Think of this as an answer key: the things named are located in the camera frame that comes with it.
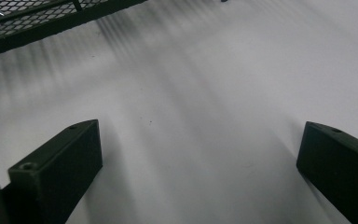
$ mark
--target black wire mesh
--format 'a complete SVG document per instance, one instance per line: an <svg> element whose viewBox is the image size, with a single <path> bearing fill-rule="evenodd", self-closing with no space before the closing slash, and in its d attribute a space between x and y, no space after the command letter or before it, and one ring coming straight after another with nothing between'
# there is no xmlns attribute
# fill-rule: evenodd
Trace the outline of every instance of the black wire mesh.
<svg viewBox="0 0 358 224"><path fill-rule="evenodd" d="M94 7L108 0L79 0L83 9ZM8 15L12 12L25 10L31 7L41 6L51 1L43 0L0 0L0 10ZM76 9L72 2L58 7L46 9L31 15L26 15L11 21L0 23L0 38L20 32L47 21L56 20L66 15L75 13Z"/></svg>

